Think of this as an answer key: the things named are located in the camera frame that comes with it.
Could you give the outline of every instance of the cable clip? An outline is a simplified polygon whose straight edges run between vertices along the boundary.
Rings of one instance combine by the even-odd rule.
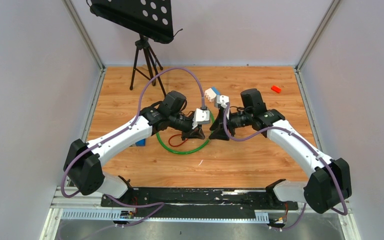
[[[291,131],[289,131],[288,135],[289,136],[292,136],[292,134],[295,134],[297,131],[295,131],[295,129],[292,129]]]
[[[317,155],[317,156],[315,157],[315,159],[316,159],[316,160],[319,160],[320,158],[323,158],[324,156],[325,156],[325,154],[324,154],[323,152],[320,152],[320,154]]]

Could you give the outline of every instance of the wooden floor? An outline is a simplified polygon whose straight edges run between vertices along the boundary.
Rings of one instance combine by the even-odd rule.
[[[314,144],[300,90],[291,67],[189,67],[202,83],[204,91],[215,86],[230,98],[232,106],[241,106],[240,93],[257,88],[268,109],[280,111],[292,126]],[[131,67],[107,69],[88,139],[98,138],[128,122],[136,113],[138,99],[146,79],[136,73],[134,89],[129,90]],[[176,90],[187,97],[185,113],[200,106],[200,92],[194,79],[186,72],[174,70],[161,77],[167,92]],[[277,85],[282,92],[270,88]],[[146,91],[142,108],[163,100],[159,85]],[[212,103],[209,109],[217,115]],[[210,124],[203,126],[209,136]],[[235,137],[246,137],[255,131],[249,126],[236,130]],[[160,132],[167,144],[178,131]],[[261,188],[286,178],[306,181],[301,168],[279,146],[261,136],[245,142],[212,140],[202,150],[189,155],[165,150],[156,136],[146,140],[145,147],[129,147],[114,157],[103,169],[113,175],[131,179],[136,187],[236,187]],[[176,138],[173,143],[180,143]],[[190,139],[177,147],[180,151],[196,148],[204,141]]]

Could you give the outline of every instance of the blue block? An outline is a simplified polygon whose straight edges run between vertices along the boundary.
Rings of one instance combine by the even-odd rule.
[[[137,141],[136,142],[136,147],[145,147],[145,144],[147,143],[147,140],[146,139],[142,139],[140,141]]]
[[[221,95],[215,86],[212,86],[211,89],[215,92],[216,95]]]

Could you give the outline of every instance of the music stand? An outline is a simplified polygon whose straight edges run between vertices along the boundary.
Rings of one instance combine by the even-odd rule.
[[[136,53],[134,57],[133,72],[131,76],[130,90],[133,89],[135,73],[138,71],[148,80],[158,74],[157,66],[163,70],[157,56],[152,50],[148,38],[155,42],[168,44],[174,39],[172,5],[171,0],[90,0],[90,12],[98,17],[107,19],[139,34],[139,40],[135,42]],[[136,66],[139,51],[143,50],[149,77]],[[161,79],[158,77],[162,93],[166,96]]]

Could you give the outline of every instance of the gray wall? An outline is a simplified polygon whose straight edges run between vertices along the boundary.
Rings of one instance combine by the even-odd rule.
[[[72,1],[104,63],[133,65],[138,34],[96,17],[85,0]],[[330,2],[171,0],[174,32],[184,30],[170,44],[151,45],[164,65],[294,65]]]
[[[384,1],[342,1],[302,73],[323,149],[350,164],[362,239],[384,239]]]
[[[0,1],[0,240],[39,238],[98,77],[61,0]]]

